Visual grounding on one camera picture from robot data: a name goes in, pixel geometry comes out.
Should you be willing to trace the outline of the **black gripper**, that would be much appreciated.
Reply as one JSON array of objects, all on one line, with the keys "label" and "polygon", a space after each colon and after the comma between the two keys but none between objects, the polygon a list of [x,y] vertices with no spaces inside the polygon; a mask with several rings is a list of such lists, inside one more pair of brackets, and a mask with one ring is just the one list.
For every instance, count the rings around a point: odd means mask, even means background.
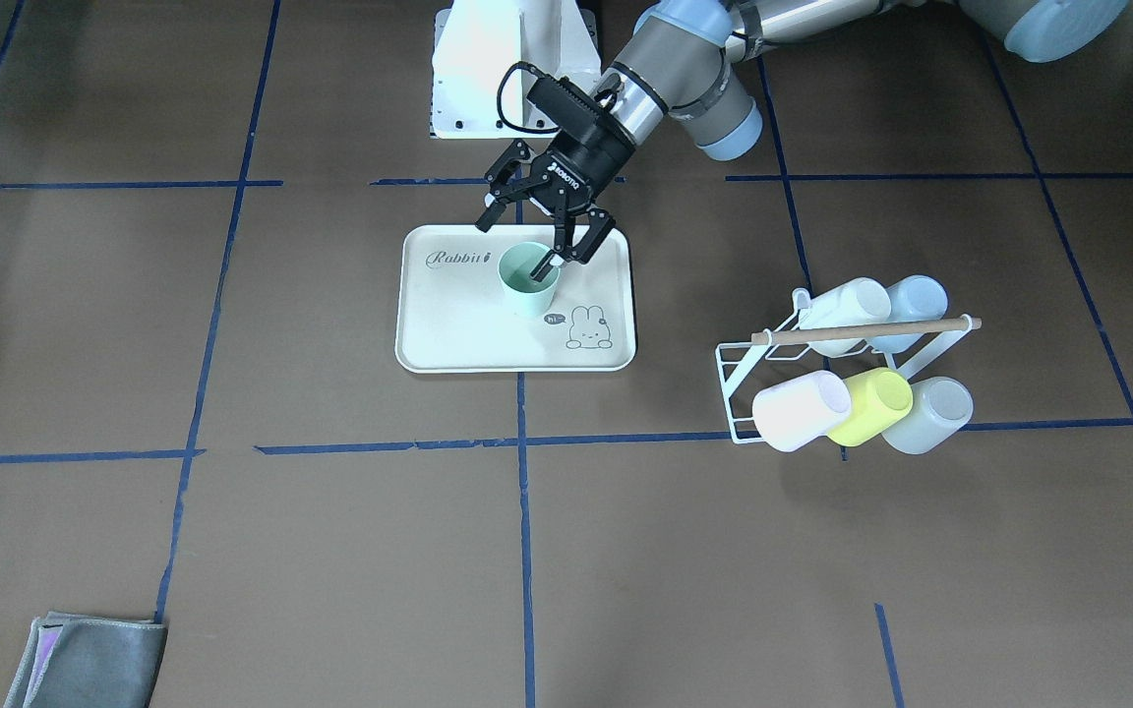
[{"label": "black gripper", "polygon": [[[555,261],[589,264],[615,229],[611,212],[593,206],[633,156],[634,140],[615,116],[566,78],[538,78],[527,99],[557,123],[557,135],[534,160],[526,140],[509,143],[485,173],[489,201],[475,228],[489,232],[508,205],[522,199],[534,202],[554,217],[553,245],[533,268],[534,279],[545,279]],[[516,176],[530,162],[529,174]],[[576,236],[576,216],[585,212],[583,236]]]}]

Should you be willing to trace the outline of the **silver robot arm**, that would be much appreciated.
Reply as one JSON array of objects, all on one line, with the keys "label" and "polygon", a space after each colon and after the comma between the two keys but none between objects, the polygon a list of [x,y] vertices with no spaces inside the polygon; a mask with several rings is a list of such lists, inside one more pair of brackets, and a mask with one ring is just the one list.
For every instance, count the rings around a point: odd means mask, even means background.
[{"label": "silver robot arm", "polygon": [[508,206],[527,201],[554,224],[533,278],[588,264],[615,228],[598,206],[602,193],[662,121],[683,127],[716,161],[742,156],[759,139],[763,118],[736,63],[891,9],[891,1],[661,1],[644,10],[590,87],[526,60],[512,63],[510,71],[534,77],[526,95],[550,118],[550,144],[540,152],[522,138],[508,145],[485,176],[489,193],[476,228],[486,232]]}]

